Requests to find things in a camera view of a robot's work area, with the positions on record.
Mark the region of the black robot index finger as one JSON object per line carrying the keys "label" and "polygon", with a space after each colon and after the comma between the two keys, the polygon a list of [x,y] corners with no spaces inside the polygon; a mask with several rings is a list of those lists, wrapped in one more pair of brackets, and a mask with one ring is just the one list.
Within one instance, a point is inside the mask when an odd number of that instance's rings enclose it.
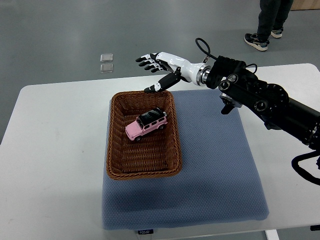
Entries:
{"label": "black robot index finger", "polygon": [[141,62],[144,62],[144,61],[149,61],[149,62],[155,62],[157,59],[157,56],[158,56],[159,52],[155,52],[155,53],[148,53],[148,54],[145,54],[143,56],[140,56],[139,58],[137,58],[135,61],[137,63],[141,63]]}

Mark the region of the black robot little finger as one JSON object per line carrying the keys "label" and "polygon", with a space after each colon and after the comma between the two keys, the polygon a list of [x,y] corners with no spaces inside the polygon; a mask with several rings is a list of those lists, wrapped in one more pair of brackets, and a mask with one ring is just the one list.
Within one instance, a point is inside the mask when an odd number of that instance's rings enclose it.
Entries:
{"label": "black robot little finger", "polygon": [[163,68],[163,67],[154,67],[150,70],[152,73],[156,73],[158,71],[167,71],[166,68]]}

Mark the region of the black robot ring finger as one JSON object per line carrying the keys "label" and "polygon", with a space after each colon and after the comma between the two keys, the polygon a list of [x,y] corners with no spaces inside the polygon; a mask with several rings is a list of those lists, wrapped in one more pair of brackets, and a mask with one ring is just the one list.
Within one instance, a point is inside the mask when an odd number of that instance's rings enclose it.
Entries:
{"label": "black robot ring finger", "polygon": [[152,64],[149,64],[147,65],[146,67],[144,67],[144,70],[151,70],[152,68],[157,68],[157,67],[160,67],[162,68],[162,66],[158,63],[152,63]]}

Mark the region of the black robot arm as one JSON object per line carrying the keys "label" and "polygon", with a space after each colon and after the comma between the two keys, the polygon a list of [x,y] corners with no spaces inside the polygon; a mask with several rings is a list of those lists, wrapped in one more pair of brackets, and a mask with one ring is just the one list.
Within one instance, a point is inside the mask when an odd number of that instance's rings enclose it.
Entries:
{"label": "black robot arm", "polygon": [[180,80],[219,89],[226,95],[223,114],[244,105],[264,122],[268,130],[283,130],[312,150],[320,149],[320,113],[290,98],[282,86],[258,79],[244,61],[219,56],[210,66],[158,52],[143,55],[136,62],[153,73],[169,72],[145,92],[162,92]]}

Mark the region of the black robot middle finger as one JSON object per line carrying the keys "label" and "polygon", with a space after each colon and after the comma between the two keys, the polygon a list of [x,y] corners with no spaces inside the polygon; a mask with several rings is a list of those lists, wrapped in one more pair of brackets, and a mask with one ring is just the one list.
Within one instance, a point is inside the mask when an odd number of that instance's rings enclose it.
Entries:
{"label": "black robot middle finger", "polygon": [[154,66],[154,67],[159,67],[160,64],[153,60],[153,59],[143,59],[142,61],[139,62],[138,64],[140,67],[144,67],[144,66],[147,66],[147,67],[150,67],[150,66]]}

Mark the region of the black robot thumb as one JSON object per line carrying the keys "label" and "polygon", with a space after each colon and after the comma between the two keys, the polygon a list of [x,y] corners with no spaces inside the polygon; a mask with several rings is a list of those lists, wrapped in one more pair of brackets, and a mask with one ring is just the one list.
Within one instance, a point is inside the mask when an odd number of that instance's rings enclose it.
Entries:
{"label": "black robot thumb", "polygon": [[158,93],[163,92],[170,87],[174,86],[181,80],[181,72],[176,70],[175,72],[171,72],[161,78],[157,83],[154,85],[145,88],[143,91],[145,93]]}

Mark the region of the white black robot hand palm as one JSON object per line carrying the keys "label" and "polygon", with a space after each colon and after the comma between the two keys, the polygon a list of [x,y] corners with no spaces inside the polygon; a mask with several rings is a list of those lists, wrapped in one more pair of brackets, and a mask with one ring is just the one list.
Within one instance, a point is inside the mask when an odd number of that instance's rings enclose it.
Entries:
{"label": "white black robot hand palm", "polygon": [[197,86],[204,86],[203,76],[210,66],[203,62],[191,63],[188,60],[166,52],[160,52],[156,56],[159,63],[167,64],[172,70],[180,69],[181,76],[188,82]]}

